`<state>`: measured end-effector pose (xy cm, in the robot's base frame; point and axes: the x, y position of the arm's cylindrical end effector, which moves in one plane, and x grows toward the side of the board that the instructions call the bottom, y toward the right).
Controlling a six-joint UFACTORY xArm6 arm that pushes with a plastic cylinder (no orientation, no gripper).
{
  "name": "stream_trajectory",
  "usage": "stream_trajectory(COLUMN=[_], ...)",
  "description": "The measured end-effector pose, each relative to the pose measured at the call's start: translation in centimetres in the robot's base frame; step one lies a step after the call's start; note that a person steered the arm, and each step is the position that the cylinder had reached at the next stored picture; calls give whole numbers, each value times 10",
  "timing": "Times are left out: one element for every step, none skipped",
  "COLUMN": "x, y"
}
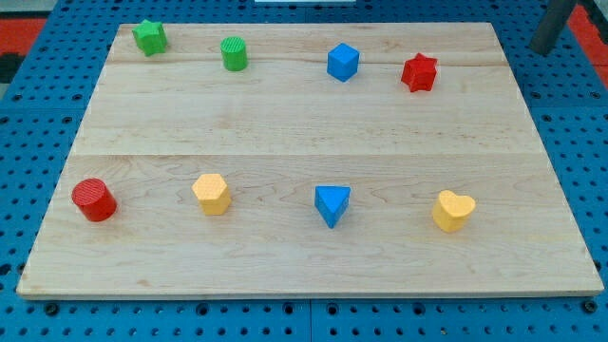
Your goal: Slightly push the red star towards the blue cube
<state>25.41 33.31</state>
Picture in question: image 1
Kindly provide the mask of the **dark grey robot arm rod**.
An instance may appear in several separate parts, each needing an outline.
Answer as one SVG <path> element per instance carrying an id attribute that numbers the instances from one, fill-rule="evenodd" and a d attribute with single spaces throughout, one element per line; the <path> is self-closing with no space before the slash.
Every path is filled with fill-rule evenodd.
<path id="1" fill-rule="evenodd" d="M 529 43 L 533 52 L 544 56 L 551 52 L 577 3 L 577 0 L 548 1 L 546 12 Z"/>

